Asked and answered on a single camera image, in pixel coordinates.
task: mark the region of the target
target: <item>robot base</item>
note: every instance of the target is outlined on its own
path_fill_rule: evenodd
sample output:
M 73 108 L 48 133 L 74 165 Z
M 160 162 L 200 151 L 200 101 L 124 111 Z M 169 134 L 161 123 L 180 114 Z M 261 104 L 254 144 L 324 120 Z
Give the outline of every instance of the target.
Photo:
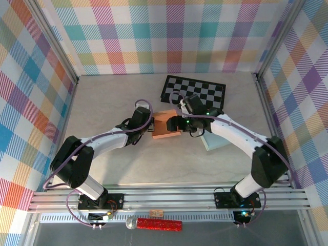
M 215 192 L 214 199 L 217 209 L 252 209 L 253 207 L 259 209 L 261 207 L 260 197 L 257 193 L 253 193 L 239 205 L 232 200 L 230 192 Z
M 251 221 L 251 211 L 234 211 L 234 224 L 247 224 Z
M 106 194 L 106 201 L 114 201 L 114 202 L 106 202 L 103 206 L 99 207 L 96 202 L 90 199 L 86 195 L 80 195 L 78 209 L 79 210 L 116 210 L 115 203 L 117 204 L 117 210 L 123 209 L 124 203 L 124 194 Z

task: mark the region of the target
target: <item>black bracket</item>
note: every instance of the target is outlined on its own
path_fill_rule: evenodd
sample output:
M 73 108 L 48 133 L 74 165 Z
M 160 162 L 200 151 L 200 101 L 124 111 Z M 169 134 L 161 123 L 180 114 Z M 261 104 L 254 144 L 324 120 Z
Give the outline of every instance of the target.
M 99 205 L 92 199 L 90 199 L 86 195 L 80 195 L 79 197 L 79 202 L 78 202 L 78 207 L 77 209 L 79 210 L 122 210 L 123 209 L 123 204 L 124 204 L 124 194 L 121 193 L 115 193 L 115 194 L 107 194 L 106 195 L 106 201 L 104 205 L 99 207 Z
M 230 192 L 215 192 L 214 199 L 217 209 L 252 209 L 253 207 L 258 209 L 261 207 L 260 197 L 257 193 L 253 193 L 239 204 L 232 199 Z
M 152 117 L 151 121 L 150 121 L 150 126 L 147 129 L 147 132 L 153 132 L 155 131 L 155 119 L 154 117 Z

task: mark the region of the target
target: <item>orange block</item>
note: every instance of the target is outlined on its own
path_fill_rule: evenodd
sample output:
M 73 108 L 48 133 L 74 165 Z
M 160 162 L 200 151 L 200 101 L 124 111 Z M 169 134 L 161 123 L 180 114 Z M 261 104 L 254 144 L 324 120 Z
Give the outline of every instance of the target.
M 169 118 L 173 116 L 177 116 L 177 113 L 174 109 L 160 111 L 153 114 L 154 117 L 154 131 L 152 132 L 153 139 L 181 135 L 181 131 L 169 132 L 166 129 L 166 122 L 168 121 Z

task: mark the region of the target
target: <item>white vent strip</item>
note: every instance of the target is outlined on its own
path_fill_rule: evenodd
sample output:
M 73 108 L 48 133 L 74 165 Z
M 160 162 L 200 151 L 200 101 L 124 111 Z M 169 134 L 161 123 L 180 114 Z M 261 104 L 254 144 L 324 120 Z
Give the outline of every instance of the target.
M 135 216 L 137 218 L 149 219 L 148 213 L 117 213 L 108 222 L 125 222 L 130 216 Z M 81 220 L 86 220 L 88 214 L 77 215 Z M 156 219 L 166 219 L 166 220 L 179 220 L 182 222 L 211 222 L 211 221 L 222 221 L 228 222 L 233 220 L 232 212 L 188 212 L 188 213 L 167 213 L 163 218 Z M 66 213 L 58 214 L 43 214 L 40 223 L 61 223 L 77 222 L 71 215 Z

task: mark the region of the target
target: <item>cable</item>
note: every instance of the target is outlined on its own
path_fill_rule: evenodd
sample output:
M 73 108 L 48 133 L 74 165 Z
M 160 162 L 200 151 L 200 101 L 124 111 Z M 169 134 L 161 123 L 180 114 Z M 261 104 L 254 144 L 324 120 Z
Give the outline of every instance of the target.
M 215 188 L 215 189 L 214 189 L 213 194 L 215 193 L 215 191 L 216 191 L 217 189 L 222 189 L 223 192 L 225 192 L 224 188 L 222 188 L 222 187 L 218 187 L 218 188 Z
M 141 137 L 142 137 L 142 135 L 140 135 L 140 137 L 139 137 L 137 140 L 135 140 L 135 141 L 132 143 L 132 145 L 136 145 L 136 144 L 140 141 Z
M 253 200 L 251 200 L 251 204 L 252 204 L 252 207 L 253 207 L 252 213 L 254 213 L 255 212 L 255 204 L 254 204 Z
M 202 132 L 201 134 L 197 135 L 197 136 L 193 136 L 193 134 L 191 134 L 191 132 L 189 132 L 189 135 L 190 135 L 191 137 L 196 138 L 196 137 L 202 137 L 202 136 L 204 135 L 204 133 L 205 133 L 205 129 L 203 129 L 203 132 Z
M 263 202 L 262 209 L 261 209 L 260 213 L 256 216 L 256 218 L 253 219 L 252 221 L 248 222 L 247 225 L 253 224 L 255 221 L 257 221 L 261 217 L 261 215 L 263 214 L 263 212 L 265 210 L 265 206 L 267 206 L 267 202 L 266 202 L 267 201 L 267 197 L 266 197 L 267 194 L 265 193 L 264 190 L 262 190 L 261 192 L 263 192 L 263 195 L 264 195 L 264 202 Z
M 106 133 L 102 133 L 102 134 L 99 134 L 99 135 L 96 135 L 94 137 L 92 137 L 91 139 L 87 140 L 86 142 L 82 143 L 80 146 L 78 146 L 68 157 L 67 159 L 49 176 L 49 178 L 47 178 L 47 180 L 45 181 L 45 183 L 43 184 L 43 188 L 45 190 L 48 190 L 48 189 L 52 189 L 52 188 L 56 188 L 56 187 L 59 187 L 59 186 L 68 186 L 66 183 L 58 183 L 58 184 L 54 184 L 52 186 L 48 186 L 50 180 L 69 162 L 69 160 L 80 150 L 82 149 L 84 146 L 86 146 L 87 144 L 91 143 L 92 141 L 94 140 L 97 140 L 99 138 L 102 138 L 102 137 L 106 137 L 106 136 L 110 136 L 110 135 L 114 135 L 114 134 L 122 134 L 122 133 L 129 133 L 129 132 L 137 132 L 137 131 L 140 131 L 142 130 L 143 128 L 145 128 L 149 122 L 151 121 L 152 117 L 153 117 L 153 107 L 152 105 L 150 104 L 149 101 L 145 100 L 145 99 L 139 99 L 135 102 L 134 106 L 137 105 L 138 102 L 140 101 L 144 101 L 148 104 L 149 106 L 149 110 L 150 110 L 150 116 L 147 120 L 147 122 L 145 124 L 143 124 L 141 127 L 138 127 L 136 129 L 132 129 L 132 130 L 125 130 L 125 131 L 117 131 L 117 132 L 106 132 Z M 67 207 L 67 210 L 68 212 L 73 216 L 74 219 L 76 219 L 78 222 L 80 222 L 81 224 L 84 224 L 85 226 L 88 226 L 88 227 L 92 227 L 94 228 L 93 225 L 87 223 L 87 222 L 84 222 L 82 220 L 80 220 L 78 217 L 76 217 L 73 212 L 71 211 L 70 207 L 68 206 L 68 200 L 69 200 L 69 197 L 74 193 L 74 192 L 77 192 L 79 193 L 78 190 L 74 189 L 72 192 L 70 192 L 67 197 L 66 197 L 66 207 Z
M 171 92 L 170 94 L 170 97 L 169 97 L 169 101 L 170 101 L 170 104 L 171 106 L 176 110 L 177 113 L 180 113 L 181 115 L 183 116 L 186 116 L 186 117 L 191 117 L 191 118 L 208 118 L 208 119 L 213 119 L 213 120 L 217 120 L 217 121 L 220 121 L 220 122 L 223 122 L 223 123 L 226 123 L 234 128 L 236 128 L 237 130 L 241 131 L 242 133 L 246 134 L 247 136 L 251 137 L 252 139 L 254 139 L 255 141 L 258 141 L 260 142 L 261 144 L 267 146 L 270 150 L 272 150 L 281 160 L 282 162 L 286 165 L 286 167 L 289 169 L 290 171 L 290 174 L 291 174 L 291 178 L 290 180 L 288 180 L 287 182 L 278 182 L 278 183 L 291 183 L 293 180 L 294 180 L 294 175 L 293 175 L 293 171 L 292 171 L 292 168 L 290 166 L 290 164 L 288 163 L 288 161 L 282 156 L 282 154 L 280 154 L 275 148 L 273 148 L 270 144 L 268 144 L 267 142 L 263 141 L 262 139 L 260 138 L 257 138 L 256 135 L 254 135 L 253 133 L 245 130 L 244 128 L 234 124 L 233 122 L 230 122 L 229 120 L 225 120 L 225 119 L 222 119 L 222 118 L 218 118 L 218 117 L 215 117 L 215 116 L 210 116 L 210 115 L 193 115 L 193 114 L 185 114 L 182 112 L 182 110 L 178 109 L 177 107 L 175 107 L 175 105 L 173 104 L 172 102 L 172 96 L 173 94 L 179 94 L 183 97 L 183 99 L 185 98 L 181 93 L 179 93 L 178 91 L 173 91 Z
M 115 201 L 113 201 L 113 200 L 109 200 L 107 203 L 110 203 L 110 204 L 111 204 L 111 207 L 112 207 L 113 213 L 115 213 L 115 212 L 117 211 L 117 203 L 116 203 Z M 113 205 L 112 205 L 112 203 L 115 204 L 115 207 L 116 207 L 115 211 L 114 211 L 114 209 L 113 209 Z

